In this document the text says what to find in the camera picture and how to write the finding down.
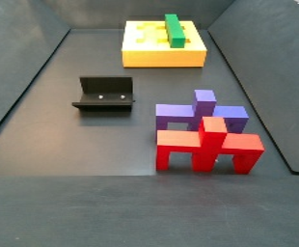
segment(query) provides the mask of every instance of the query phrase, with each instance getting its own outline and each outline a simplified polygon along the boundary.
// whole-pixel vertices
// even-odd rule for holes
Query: red block structure
[[[168,169],[172,151],[192,153],[195,172],[211,172],[218,155],[232,154],[237,173],[249,174],[265,147],[259,135],[228,133],[223,118],[203,117],[199,131],[158,130],[158,171]]]

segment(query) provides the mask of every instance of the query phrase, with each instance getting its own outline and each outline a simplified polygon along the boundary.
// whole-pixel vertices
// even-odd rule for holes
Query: purple block
[[[188,123],[194,120],[191,105],[156,105],[156,130],[168,129],[168,123]]]
[[[228,132],[243,133],[249,120],[243,106],[216,106],[212,117],[224,118]]]
[[[192,108],[196,116],[212,116],[216,105],[214,90],[195,90]]]

